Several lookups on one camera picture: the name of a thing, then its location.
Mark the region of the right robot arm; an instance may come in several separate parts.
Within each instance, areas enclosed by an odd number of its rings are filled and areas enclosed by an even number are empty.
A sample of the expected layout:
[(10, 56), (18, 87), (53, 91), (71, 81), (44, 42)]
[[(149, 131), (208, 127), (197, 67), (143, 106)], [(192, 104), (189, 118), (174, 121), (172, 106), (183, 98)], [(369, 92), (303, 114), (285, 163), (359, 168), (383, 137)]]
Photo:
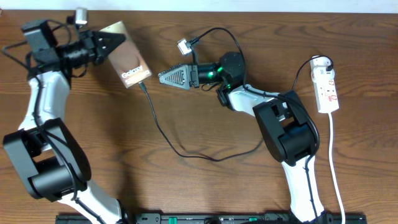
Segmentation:
[(295, 221), (320, 222), (324, 208), (313, 170), (320, 136), (296, 92), (269, 93), (247, 84), (239, 52), (227, 52), (215, 63), (180, 63), (159, 73), (159, 81), (185, 90), (219, 84), (220, 104), (255, 117), (268, 151), (282, 164)]

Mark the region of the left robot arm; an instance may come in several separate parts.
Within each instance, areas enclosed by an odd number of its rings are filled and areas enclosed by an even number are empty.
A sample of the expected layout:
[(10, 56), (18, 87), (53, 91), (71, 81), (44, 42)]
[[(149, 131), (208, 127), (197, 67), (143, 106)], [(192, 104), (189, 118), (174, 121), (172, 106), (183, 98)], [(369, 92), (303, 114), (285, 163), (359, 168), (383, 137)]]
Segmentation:
[(22, 63), (30, 100), (23, 122), (3, 146), (33, 198), (68, 205), (92, 223), (132, 223), (121, 202), (92, 179), (88, 158), (64, 123), (73, 70), (103, 63), (126, 38), (80, 28), (73, 20), (50, 19), (22, 26), (30, 46)]

